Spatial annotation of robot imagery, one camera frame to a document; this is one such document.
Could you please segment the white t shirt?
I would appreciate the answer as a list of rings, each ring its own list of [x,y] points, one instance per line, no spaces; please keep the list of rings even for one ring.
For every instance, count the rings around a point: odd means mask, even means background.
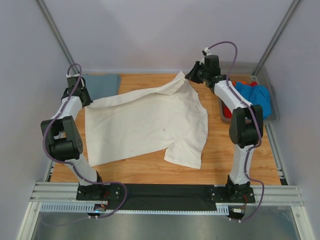
[[[200,169],[208,112],[180,72],[160,87],[95,100],[85,108],[91,166],[165,150],[167,162]]]

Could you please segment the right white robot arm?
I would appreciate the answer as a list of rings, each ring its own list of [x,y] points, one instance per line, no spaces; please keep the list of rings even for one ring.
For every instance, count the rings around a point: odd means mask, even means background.
[[[229,137],[234,144],[233,166],[228,175],[225,196],[231,202],[242,198],[250,188],[249,171],[255,148],[261,144],[263,136],[263,109],[247,101],[233,86],[225,74],[221,74],[217,55],[207,54],[196,61],[185,76],[191,82],[205,83],[232,111]]]

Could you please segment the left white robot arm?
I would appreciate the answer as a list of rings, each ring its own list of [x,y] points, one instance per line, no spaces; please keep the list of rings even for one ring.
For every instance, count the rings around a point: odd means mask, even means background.
[[[53,162],[67,166],[77,177],[79,185],[88,187],[87,194],[94,201],[99,201],[105,196],[106,189],[99,184],[101,176],[84,156],[83,141],[75,123],[79,111],[93,101],[80,74],[68,74],[66,79],[68,87],[59,109],[53,117],[40,124],[42,148]]]

